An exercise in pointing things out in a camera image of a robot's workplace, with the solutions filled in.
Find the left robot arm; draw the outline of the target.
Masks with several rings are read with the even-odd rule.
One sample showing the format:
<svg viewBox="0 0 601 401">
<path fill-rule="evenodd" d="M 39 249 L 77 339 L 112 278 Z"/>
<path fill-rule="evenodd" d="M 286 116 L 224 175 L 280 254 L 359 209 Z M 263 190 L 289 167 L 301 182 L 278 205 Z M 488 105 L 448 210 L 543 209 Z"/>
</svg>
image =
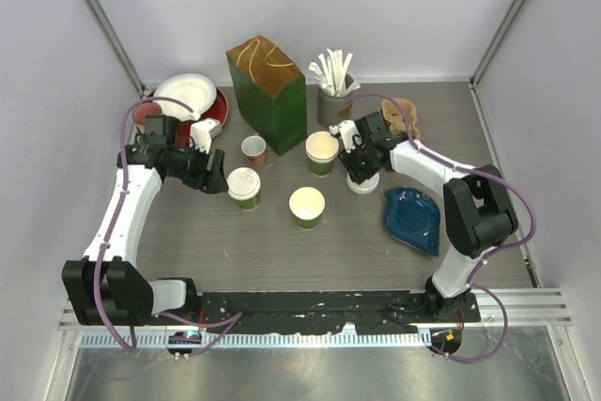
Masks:
<svg viewBox="0 0 601 401">
<path fill-rule="evenodd" d="M 179 141 L 181 123 L 149 116 L 143 133 L 117 156 L 116 185 L 95 238 L 79 260 L 65 263 L 61 278 L 78 322 L 99 326 L 144 326 L 167 311 L 178 324 L 193 323 L 200 302 L 192 279 L 149 282 L 136 268 L 137 250 L 152 202 L 168 177 L 206 194 L 224 193 L 224 153 L 210 148 L 222 130 L 213 118 L 191 125 Z"/>
</svg>

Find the green paper cup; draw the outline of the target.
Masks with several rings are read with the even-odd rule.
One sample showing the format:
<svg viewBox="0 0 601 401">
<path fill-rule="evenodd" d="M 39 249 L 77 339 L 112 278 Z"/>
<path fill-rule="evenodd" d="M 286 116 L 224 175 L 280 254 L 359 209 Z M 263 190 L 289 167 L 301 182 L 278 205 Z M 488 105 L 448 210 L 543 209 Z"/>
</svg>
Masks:
<svg viewBox="0 0 601 401">
<path fill-rule="evenodd" d="M 290 195 L 288 201 L 297 226 L 303 230 L 311 230 L 317 226 L 325 205 L 324 195 L 313 187 L 298 188 Z"/>
<path fill-rule="evenodd" d="M 260 203 L 260 192 L 253 195 L 238 196 L 236 202 L 241 209 L 252 211 L 257 208 Z"/>
</svg>

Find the stack of green paper cups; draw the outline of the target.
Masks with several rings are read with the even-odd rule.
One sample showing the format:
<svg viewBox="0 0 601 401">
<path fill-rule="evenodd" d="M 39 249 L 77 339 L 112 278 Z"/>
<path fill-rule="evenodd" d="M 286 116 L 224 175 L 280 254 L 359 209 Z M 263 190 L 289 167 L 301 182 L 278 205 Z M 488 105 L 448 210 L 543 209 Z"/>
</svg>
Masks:
<svg viewBox="0 0 601 401">
<path fill-rule="evenodd" d="M 326 177 L 337 158 L 339 143 L 327 131 L 317 131 L 306 139 L 305 152 L 312 174 L 316 177 Z"/>
</svg>

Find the stack of white lids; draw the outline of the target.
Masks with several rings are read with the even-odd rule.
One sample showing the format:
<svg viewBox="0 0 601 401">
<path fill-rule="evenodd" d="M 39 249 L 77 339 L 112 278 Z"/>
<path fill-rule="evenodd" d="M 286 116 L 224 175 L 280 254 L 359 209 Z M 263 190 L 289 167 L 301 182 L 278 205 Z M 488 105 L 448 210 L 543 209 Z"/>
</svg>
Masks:
<svg viewBox="0 0 601 401">
<path fill-rule="evenodd" d="M 347 186 L 351 191 L 357 194 L 369 194 L 373 193 L 379 184 L 380 176 L 376 173 L 372 177 L 368 178 L 362 183 L 353 182 L 350 175 L 347 175 Z"/>
</svg>

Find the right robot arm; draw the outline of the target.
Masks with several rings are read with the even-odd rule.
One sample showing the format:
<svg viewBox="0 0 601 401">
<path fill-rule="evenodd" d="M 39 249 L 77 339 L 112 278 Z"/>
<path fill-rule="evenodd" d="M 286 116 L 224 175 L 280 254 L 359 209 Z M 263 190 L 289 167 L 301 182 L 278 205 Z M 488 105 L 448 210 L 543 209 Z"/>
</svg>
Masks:
<svg viewBox="0 0 601 401">
<path fill-rule="evenodd" d="M 382 114 L 346 119 L 329 126 L 342 141 L 338 158 L 352 182 L 361 184 L 381 170 L 411 177 L 442 197 L 450 248 L 424 286 L 424 309 L 443 321 L 470 292 L 485 256 L 517 229 L 508 184 L 493 165 L 464 166 L 424 146 L 409 133 L 394 135 Z"/>
</svg>

